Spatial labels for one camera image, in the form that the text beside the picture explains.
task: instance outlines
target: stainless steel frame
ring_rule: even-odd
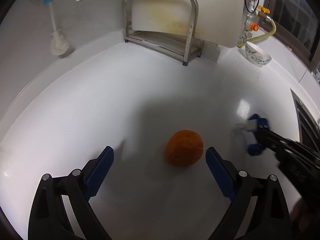
[[[123,0],[122,10],[125,42],[130,41],[132,43],[159,51],[178,60],[182,60],[183,65],[188,65],[188,62],[193,57],[200,57],[204,44],[204,41],[194,39],[199,6],[197,0],[190,0],[190,2],[191,17],[188,36],[185,37],[168,33],[134,31],[131,27],[131,22],[128,20],[128,0]]]

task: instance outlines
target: brown window frame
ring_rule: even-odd
[[[270,16],[273,16],[273,11],[276,5],[276,0],[264,0],[263,6],[265,8],[269,8]],[[259,26],[262,27],[265,31],[271,31],[272,25],[266,20],[260,19]],[[311,52],[308,51],[306,47],[289,31],[287,31],[284,27],[276,23],[277,31],[274,34],[274,37],[281,41],[285,46],[288,46],[292,49],[292,52],[307,66],[307,68],[311,71],[316,64],[320,60],[320,24],[317,31],[317,46],[313,48]]]

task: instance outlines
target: bowl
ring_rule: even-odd
[[[272,60],[272,57],[268,53],[264,52],[252,42],[246,42],[245,52],[247,54],[247,59],[258,65],[266,65]]]

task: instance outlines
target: orange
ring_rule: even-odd
[[[165,160],[176,166],[190,166],[203,154],[203,141],[199,134],[190,130],[176,132],[165,148]]]

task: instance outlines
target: cutting board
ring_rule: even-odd
[[[244,0],[198,0],[199,15],[195,37],[226,47],[234,47],[242,28]],[[132,28],[188,34],[189,0],[133,0]]]

